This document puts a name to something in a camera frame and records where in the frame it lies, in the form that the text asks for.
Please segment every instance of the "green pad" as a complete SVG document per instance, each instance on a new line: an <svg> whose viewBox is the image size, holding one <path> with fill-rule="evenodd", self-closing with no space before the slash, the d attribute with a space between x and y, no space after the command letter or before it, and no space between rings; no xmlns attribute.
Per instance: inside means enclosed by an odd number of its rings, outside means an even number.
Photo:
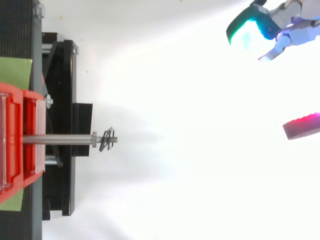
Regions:
<svg viewBox="0 0 320 240"><path fill-rule="evenodd" d="M32 59L0 57L0 82L29 89ZM0 211L21 211L24 190L0 204Z"/></svg>

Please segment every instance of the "bolt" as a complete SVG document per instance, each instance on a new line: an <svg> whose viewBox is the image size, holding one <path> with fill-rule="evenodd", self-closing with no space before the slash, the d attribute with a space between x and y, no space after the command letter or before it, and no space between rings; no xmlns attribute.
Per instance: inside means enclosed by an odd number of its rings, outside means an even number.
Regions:
<svg viewBox="0 0 320 240"><path fill-rule="evenodd" d="M73 55L79 55L79 47L78 46L73 47Z"/></svg>
<svg viewBox="0 0 320 240"><path fill-rule="evenodd" d="M116 144L118 142L118 138L116 136L110 137L110 143Z"/></svg>
<svg viewBox="0 0 320 240"><path fill-rule="evenodd" d="M38 19L44 19L46 16L46 8L45 5L42 3L37 3L37 5L33 9L33 14L38 18Z"/></svg>
<svg viewBox="0 0 320 240"><path fill-rule="evenodd" d="M51 96L50 96L50 95L47 95L47 96L45 97L45 106L46 106L46 108L49 109L52 104L54 104L54 100L51 99Z"/></svg>

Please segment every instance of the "black clip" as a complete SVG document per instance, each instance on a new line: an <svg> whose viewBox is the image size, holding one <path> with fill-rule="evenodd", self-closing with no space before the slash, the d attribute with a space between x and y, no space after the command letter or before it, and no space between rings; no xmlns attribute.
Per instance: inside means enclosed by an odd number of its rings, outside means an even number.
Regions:
<svg viewBox="0 0 320 240"><path fill-rule="evenodd" d="M99 151L102 152L106 146L108 146L108 151L114 147L114 141L111 141L111 139L114 139L115 137L115 130L111 127L109 130L105 131L103 134L103 137L101 139L101 145L99 148Z"/></svg>

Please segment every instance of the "red plastic bin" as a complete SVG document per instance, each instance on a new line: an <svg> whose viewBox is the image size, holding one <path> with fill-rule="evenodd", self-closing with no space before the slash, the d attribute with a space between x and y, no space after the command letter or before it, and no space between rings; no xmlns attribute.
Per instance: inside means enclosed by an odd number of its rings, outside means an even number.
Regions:
<svg viewBox="0 0 320 240"><path fill-rule="evenodd" d="M23 96L0 82L0 204L24 187Z"/></svg>
<svg viewBox="0 0 320 240"><path fill-rule="evenodd" d="M46 102L39 93L23 91L23 134L46 134ZM45 170L45 145L23 145L24 187L35 182Z"/></svg>

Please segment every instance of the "black frame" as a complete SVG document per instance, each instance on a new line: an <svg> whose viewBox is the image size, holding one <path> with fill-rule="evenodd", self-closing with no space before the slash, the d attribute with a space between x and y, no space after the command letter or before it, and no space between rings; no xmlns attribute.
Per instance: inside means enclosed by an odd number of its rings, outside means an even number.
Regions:
<svg viewBox="0 0 320 240"><path fill-rule="evenodd" d="M48 42L54 33L43 33L42 40L52 44L50 53L42 54L46 90L53 99L47 109L47 134L91 134L92 104L76 103L76 44L72 40ZM75 210L75 157L89 156L90 146L52 146L58 165L47 165L42 184L42 219L50 220L50 211L70 216Z"/></svg>

